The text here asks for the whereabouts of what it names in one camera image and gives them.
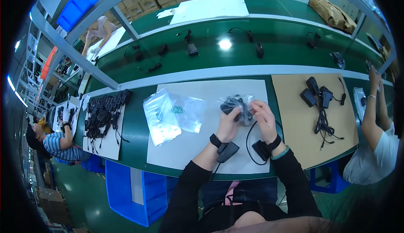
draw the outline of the glove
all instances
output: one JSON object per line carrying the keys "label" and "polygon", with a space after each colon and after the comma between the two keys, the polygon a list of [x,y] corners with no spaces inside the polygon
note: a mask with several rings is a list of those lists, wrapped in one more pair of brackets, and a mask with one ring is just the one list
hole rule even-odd
{"label": "glove", "polygon": [[69,121],[69,116],[70,116],[70,109],[69,108],[64,108],[63,109],[63,122],[68,122]]}
{"label": "glove", "polygon": [[101,50],[101,48],[96,47],[96,48],[92,49],[92,50],[90,51],[90,53],[98,53],[100,50]]}

